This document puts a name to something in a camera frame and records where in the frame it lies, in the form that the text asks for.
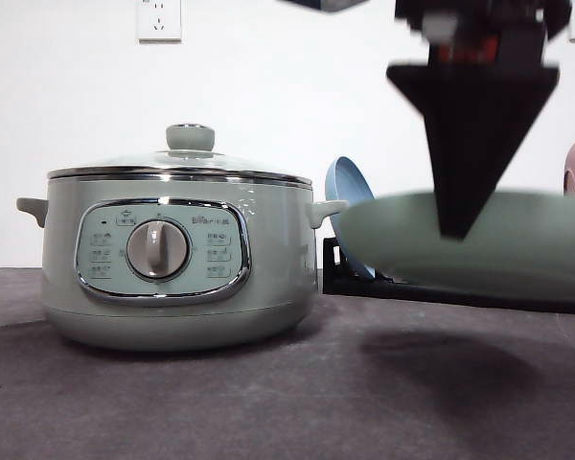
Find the stainless steel rim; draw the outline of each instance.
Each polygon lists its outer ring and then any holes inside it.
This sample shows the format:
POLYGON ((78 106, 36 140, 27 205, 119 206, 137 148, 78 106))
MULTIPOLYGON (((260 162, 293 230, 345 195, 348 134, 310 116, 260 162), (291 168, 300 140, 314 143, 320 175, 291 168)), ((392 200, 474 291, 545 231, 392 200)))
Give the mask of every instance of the stainless steel rim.
POLYGON ((121 174, 90 174, 90 175, 71 175, 71 176, 56 176, 49 179, 50 182, 93 182, 99 180, 157 180, 162 182, 218 182, 218 183, 231 183, 231 184, 261 184, 261 185, 274 185, 278 187, 292 187, 297 189, 304 189, 312 191, 311 181, 305 182, 292 182, 281 180, 279 178, 264 178, 264 177, 244 177, 241 175, 212 175, 212 174, 180 174, 174 172, 158 172, 154 173, 121 173, 121 174))
POLYGON ((111 176, 111 175, 132 175, 132 174, 170 174, 173 176, 184 175, 187 177, 202 176, 202 177, 238 177, 243 179, 262 179, 262 180, 277 180, 281 182, 289 182, 294 184, 311 185, 310 179, 299 177, 296 175, 280 174, 276 172, 259 172, 259 171, 226 171, 212 168, 149 168, 137 166, 104 166, 104 167, 89 167, 89 168, 70 168, 65 170, 55 170, 47 174, 49 179, 57 179, 61 177, 87 177, 93 176, 111 176))

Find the lid rim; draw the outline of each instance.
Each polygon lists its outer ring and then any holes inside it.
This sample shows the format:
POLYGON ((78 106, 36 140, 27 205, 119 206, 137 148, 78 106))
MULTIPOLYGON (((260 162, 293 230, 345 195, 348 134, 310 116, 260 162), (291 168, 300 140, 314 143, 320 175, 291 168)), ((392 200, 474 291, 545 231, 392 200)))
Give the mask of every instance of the lid rim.
POLYGON ((206 175, 206 176, 230 176, 242 177, 247 179, 272 179, 291 182, 297 184, 312 185, 312 181, 306 177, 297 175, 281 174, 277 172, 261 171, 229 171, 219 168, 154 168, 154 167, 136 167, 136 166, 103 166, 103 167, 83 167, 67 168, 53 170, 47 174, 48 179, 61 177, 78 177, 87 175, 117 175, 117 174, 161 174, 168 173, 173 175, 206 175))

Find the dish rack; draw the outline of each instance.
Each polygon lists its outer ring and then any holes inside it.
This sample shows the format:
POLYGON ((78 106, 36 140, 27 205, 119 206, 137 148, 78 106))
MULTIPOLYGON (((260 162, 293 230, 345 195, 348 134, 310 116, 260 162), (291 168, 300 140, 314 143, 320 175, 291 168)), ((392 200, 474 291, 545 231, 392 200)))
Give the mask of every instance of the dish rack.
POLYGON ((410 300, 485 309, 575 314, 575 300, 550 302, 475 295, 395 281, 379 272, 375 280, 364 280, 349 267, 336 238, 324 239, 322 292, 329 295, 410 300))

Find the blue plate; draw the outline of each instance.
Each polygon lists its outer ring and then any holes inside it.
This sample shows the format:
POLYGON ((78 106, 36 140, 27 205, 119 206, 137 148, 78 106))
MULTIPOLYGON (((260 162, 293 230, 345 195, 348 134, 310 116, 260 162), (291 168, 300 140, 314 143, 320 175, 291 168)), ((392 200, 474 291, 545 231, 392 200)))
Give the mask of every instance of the blue plate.
MULTIPOLYGON (((361 201, 375 199, 375 197, 354 162, 346 156, 340 156, 333 161, 326 174, 326 199, 344 199, 349 201, 350 206, 353 206, 361 201)), ((339 219, 340 214, 330 217, 336 240, 341 246, 341 251, 343 251, 349 266, 361 278, 374 280, 375 269, 363 264, 345 250, 338 226, 339 219)))

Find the lid knob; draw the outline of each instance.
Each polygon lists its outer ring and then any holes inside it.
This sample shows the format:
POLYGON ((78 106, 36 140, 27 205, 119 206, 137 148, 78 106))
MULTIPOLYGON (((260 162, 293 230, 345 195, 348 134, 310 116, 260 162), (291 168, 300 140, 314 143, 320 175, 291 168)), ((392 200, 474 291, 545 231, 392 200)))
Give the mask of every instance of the lid knob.
POLYGON ((166 142, 171 150, 213 150, 215 132, 207 126, 182 124, 166 128, 166 142))

